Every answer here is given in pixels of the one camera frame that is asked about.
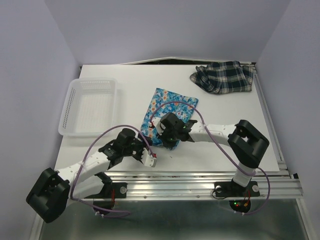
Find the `blue floral skirt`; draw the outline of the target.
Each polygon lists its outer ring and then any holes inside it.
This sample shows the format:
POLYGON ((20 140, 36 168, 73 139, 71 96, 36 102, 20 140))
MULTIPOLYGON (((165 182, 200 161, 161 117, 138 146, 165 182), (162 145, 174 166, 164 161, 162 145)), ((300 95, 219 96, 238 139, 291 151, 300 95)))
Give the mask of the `blue floral skirt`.
POLYGON ((154 117, 152 118, 153 120, 155 118, 161 118, 165 114, 171 112, 175 114, 182 121, 187 122, 188 120, 191 119, 194 113, 194 109, 185 104, 177 103, 177 102, 184 102, 196 108, 196 106, 198 105, 199 99, 196 97, 184 96, 172 91, 168 91, 163 88, 155 89, 155 92, 153 94, 153 97, 151 98, 151 101, 147 108, 147 112, 144 116, 144 119, 140 127, 140 131, 143 133, 143 135, 151 138, 153 146, 163 147, 164 145, 162 141, 157 138, 156 129, 152 129, 149 127, 150 118, 154 113, 154 111, 160 107, 160 105, 167 102, 174 102, 174 103, 169 103, 162 106, 155 113, 154 117))

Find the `navy plaid skirt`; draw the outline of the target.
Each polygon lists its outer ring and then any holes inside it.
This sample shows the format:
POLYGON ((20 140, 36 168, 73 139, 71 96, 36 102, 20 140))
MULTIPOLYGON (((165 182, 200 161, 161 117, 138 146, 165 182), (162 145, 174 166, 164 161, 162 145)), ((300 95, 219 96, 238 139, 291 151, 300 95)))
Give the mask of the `navy plaid skirt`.
POLYGON ((197 66, 189 79, 202 90, 213 95, 251 92, 254 69, 238 61, 211 62, 197 66))

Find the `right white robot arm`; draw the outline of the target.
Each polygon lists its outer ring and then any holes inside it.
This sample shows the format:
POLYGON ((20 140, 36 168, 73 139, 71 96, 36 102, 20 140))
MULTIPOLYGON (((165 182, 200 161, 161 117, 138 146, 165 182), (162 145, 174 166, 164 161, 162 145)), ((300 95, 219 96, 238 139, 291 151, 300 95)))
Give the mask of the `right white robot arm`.
POLYGON ((169 149, 179 141, 208 142, 215 143, 218 148, 221 145, 230 147, 238 164, 235 164, 235 175, 227 187, 235 195, 242 195, 248 190, 248 185, 270 145, 259 130, 243 119, 231 125, 205 124, 197 120, 184 122, 169 112, 163 117, 155 117, 152 125, 156 129, 157 138, 169 149))

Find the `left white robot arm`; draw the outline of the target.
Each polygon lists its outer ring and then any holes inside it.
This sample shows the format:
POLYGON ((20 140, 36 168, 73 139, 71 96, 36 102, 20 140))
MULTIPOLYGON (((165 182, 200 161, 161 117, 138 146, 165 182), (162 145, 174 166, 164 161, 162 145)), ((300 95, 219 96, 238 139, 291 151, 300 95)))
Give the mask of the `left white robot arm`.
POLYGON ((65 168, 45 169, 29 194, 27 204, 45 223, 55 221, 73 202, 83 202, 85 197, 111 193, 111 179, 106 171, 120 164, 125 157, 133 157, 147 167, 154 167, 156 154, 152 141, 137 128, 121 125, 116 139, 99 148, 93 154, 88 149, 83 160, 65 168))

